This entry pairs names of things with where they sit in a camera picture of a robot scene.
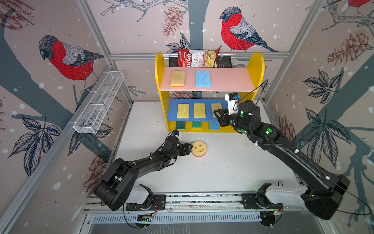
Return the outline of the orange yellow sponge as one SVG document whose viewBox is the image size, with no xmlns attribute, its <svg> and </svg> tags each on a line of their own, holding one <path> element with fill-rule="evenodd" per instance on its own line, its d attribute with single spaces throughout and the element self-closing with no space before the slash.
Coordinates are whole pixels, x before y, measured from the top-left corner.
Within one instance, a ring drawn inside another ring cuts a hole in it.
<svg viewBox="0 0 374 234">
<path fill-rule="evenodd" d="M 223 109 L 223 107 L 222 107 L 221 103 L 212 103 L 211 104 L 211 109 L 212 109 L 212 115 L 213 115 L 213 117 L 216 118 L 216 116 L 214 114 L 214 111 L 221 110 L 221 109 Z"/>
</svg>

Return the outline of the dark green sponge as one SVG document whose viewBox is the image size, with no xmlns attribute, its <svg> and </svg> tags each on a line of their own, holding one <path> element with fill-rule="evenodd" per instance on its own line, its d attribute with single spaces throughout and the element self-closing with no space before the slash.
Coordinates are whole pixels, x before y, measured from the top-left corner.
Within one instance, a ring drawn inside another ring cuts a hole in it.
<svg viewBox="0 0 374 234">
<path fill-rule="evenodd" d="M 184 121 L 177 121 L 176 122 L 176 130 L 184 131 L 186 129 L 186 123 Z"/>
</svg>

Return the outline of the round smiley face sponge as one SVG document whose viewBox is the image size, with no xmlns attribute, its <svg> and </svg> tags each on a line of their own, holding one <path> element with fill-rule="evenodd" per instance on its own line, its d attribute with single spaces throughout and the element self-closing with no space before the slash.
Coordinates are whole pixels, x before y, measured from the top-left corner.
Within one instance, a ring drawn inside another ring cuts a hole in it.
<svg viewBox="0 0 374 234">
<path fill-rule="evenodd" d="M 191 153 L 195 157 L 203 157 L 207 152 L 207 145 L 202 141 L 195 141 L 192 143 Z"/>
</svg>

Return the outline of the light green sponge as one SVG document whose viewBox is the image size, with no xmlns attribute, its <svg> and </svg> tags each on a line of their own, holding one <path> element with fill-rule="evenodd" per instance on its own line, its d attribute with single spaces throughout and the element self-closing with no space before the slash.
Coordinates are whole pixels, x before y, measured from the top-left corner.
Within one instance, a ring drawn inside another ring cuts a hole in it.
<svg viewBox="0 0 374 234">
<path fill-rule="evenodd" d="M 202 128 L 202 123 L 199 121 L 194 121 L 192 122 L 192 128 L 193 129 L 201 129 Z"/>
</svg>

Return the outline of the blue sponge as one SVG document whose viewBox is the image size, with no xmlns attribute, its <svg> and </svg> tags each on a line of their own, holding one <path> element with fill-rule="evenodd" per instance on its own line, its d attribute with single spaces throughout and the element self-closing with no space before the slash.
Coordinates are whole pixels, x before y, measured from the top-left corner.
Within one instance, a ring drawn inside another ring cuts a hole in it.
<svg viewBox="0 0 374 234">
<path fill-rule="evenodd" d="M 208 123 L 208 129 L 210 131 L 219 131 L 220 130 L 220 124 L 219 122 L 209 122 Z"/>
<path fill-rule="evenodd" d="M 196 86 L 197 87 L 211 87 L 211 79 L 209 71 L 196 72 Z"/>
</svg>

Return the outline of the tan sponge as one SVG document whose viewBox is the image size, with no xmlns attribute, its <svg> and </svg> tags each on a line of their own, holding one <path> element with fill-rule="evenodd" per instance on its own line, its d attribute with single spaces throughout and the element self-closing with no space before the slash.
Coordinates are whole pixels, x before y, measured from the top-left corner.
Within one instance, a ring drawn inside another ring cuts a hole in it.
<svg viewBox="0 0 374 234">
<path fill-rule="evenodd" d="M 185 86 L 186 71 L 172 71 L 170 86 L 184 87 Z"/>
</svg>

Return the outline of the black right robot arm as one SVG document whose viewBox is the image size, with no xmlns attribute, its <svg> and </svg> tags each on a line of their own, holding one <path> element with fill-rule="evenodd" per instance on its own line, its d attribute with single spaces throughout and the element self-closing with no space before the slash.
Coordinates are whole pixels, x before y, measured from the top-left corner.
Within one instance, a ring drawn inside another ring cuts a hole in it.
<svg viewBox="0 0 374 234">
<path fill-rule="evenodd" d="M 257 205 L 288 204 L 306 208 L 313 215 L 329 220 L 338 211 L 350 181 L 344 175 L 328 172 L 300 152 L 275 126 L 261 121 L 260 108 L 251 100 L 239 103 L 238 93 L 225 95 L 227 109 L 213 113 L 221 127 L 232 127 L 244 134 L 255 145 L 276 156 L 306 184 L 286 188 L 271 183 L 263 184 L 256 193 Z"/>
</svg>

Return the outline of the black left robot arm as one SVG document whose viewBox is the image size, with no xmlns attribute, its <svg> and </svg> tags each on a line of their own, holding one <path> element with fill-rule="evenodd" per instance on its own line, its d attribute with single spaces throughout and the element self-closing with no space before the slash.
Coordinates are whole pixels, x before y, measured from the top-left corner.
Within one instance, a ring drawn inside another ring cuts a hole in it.
<svg viewBox="0 0 374 234">
<path fill-rule="evenodd" d="M 93 193 L 101 200 L 102 205 L 108 206 L 112 211 L 125 204 L 133 205 L 140 210 L 156 208 L 153 191 L 143 184 L 136 186 L 136 180 L 171 166 L 172 160 L 176 161 L 178 157 L 190 155 L 192 148 L 190 143 L 181 143 L 179 131 L 174 130 L 149 156 L 135 161 L 116 159 L 98 180 Z"/>
</svg>

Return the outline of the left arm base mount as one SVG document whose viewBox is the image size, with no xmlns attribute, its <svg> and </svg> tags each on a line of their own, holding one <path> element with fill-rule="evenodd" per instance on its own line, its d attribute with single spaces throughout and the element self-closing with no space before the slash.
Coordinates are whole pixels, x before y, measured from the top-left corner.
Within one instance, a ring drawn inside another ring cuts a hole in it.
<svg viewBox="0 0 374 234">
<path fill-rule="evenodd" d="M 143 184 L 134 186 L 125 202 L 126 211 L 163 211 L 166 195 L 155 194 Z"/>
</svg>

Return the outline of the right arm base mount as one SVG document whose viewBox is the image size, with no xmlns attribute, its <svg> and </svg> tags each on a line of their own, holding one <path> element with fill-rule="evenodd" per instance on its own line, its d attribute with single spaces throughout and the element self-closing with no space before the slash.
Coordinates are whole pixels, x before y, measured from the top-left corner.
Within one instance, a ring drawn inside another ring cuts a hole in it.
<svg viewBox="0 0 374 234">
<path fill-rule="evenodd" d="M 266 197 L 266 189 L 270 187 L 271 183 L 263 184 L 258 191 L 241 194 L 242 202 L 245 210 L 257 209 L 274 209 L 282 210 L 283 204 L 275 204 Z"/>
</svg>

